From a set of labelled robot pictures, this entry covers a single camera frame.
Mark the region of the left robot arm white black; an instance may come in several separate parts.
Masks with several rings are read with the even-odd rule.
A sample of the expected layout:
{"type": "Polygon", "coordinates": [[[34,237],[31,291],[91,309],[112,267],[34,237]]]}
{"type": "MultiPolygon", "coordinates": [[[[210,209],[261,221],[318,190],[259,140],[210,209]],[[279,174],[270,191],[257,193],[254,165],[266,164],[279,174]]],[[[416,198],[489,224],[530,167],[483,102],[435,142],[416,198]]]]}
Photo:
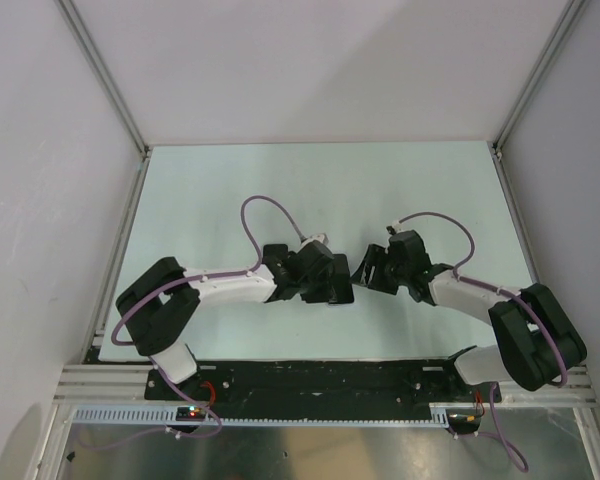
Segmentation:
{"type": "Polygon", "coordinates": [[[181,399],[201,389],[198,363],[180,339],[196,310],[228,303],[272,303],[298,296],[307,304],[354,301],[347,257],[318,239],[294,252],[285,244],[263,247],[253,270],[201,272],[173,257],[157,261],[117,298],[115,305],[139,355],[149,358],[181,399]]]}

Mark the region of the purple phone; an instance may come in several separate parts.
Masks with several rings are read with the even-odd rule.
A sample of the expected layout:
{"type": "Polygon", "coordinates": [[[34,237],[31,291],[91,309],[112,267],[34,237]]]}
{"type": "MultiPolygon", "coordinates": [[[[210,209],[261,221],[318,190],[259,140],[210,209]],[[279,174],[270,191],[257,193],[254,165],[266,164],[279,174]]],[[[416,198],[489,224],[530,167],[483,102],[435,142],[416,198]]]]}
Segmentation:
{"type": "Polygon", "coordinates": [[[344,307],[344,306],[349,306],[349,305],[353,305],[355,303],[355,301],[346,301],[346,302],[329,302],[328,306],[329,307],[344,307]]]}

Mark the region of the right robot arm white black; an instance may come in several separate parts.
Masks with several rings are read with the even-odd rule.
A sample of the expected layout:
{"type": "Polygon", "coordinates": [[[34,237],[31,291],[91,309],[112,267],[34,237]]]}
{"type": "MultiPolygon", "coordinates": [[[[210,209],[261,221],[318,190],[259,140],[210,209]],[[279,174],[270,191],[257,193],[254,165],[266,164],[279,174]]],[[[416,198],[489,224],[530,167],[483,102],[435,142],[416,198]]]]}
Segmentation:
{"type": "Polygon", "coordinates": [[[513,381],[527,391],[562,385],[587,357],[584,341],[549,287],[534,283],[511,291],[456,274],[448,264],[431,262],[413,230],[392,235],[386,247],[369,245],[351,283],[389,295],[403,287],[418,303],[458,311],[492,328],[494,345],[450,358],[454,368],[443,374],[442,388],[456,401],[487,382],[513,381]]]}

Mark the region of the teal phone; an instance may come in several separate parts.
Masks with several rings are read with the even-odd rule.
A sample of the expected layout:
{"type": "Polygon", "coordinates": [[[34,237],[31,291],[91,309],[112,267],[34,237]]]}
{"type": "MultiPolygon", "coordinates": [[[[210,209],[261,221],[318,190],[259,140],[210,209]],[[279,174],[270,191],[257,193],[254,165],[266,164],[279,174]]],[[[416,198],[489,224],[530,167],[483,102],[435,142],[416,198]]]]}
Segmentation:
{"type": "Polygon", "coordinates": [[[350,276],[347,256],[345,254],[335,254],[329,280],[330,297],[328,303],[354,301],[350,276]]]}

